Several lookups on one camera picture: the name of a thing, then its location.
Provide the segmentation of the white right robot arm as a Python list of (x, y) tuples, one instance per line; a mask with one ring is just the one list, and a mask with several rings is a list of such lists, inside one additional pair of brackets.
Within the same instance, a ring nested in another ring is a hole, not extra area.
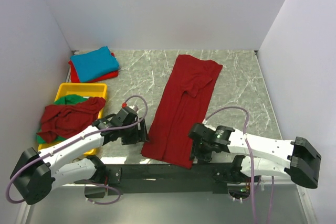
[(200, 123), (192, 127), (188, 136), (193, 141), (191, 158), (198, 161), (211, 162), (213, 153), (236, 155), (236, 165), (230, 169), (235, 181), (252, 176), (282, 176), (304, 188), (318, 186), (321, 155), (304, 137), (275, 140), (232, 127)]

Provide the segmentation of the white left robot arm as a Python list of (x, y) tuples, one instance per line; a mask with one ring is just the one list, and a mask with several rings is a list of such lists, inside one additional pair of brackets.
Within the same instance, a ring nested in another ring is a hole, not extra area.
[(29, 148), (22, 152), (6, 188), (6, 199), (15, 204), (9, 191), (15, 186), (22, 196), (21, 202), (34, 205), (52, 190), (80, 180), (107, 188), (112, 175), (106, 165), (95, 155), (73, 162), (84, 152), (124, 138), (130, 144), (144, 141), (146, 126), (144, 118), (114, 124), (102, 118), (93, 122), (79, 134), (62, 143), (36, 151)]

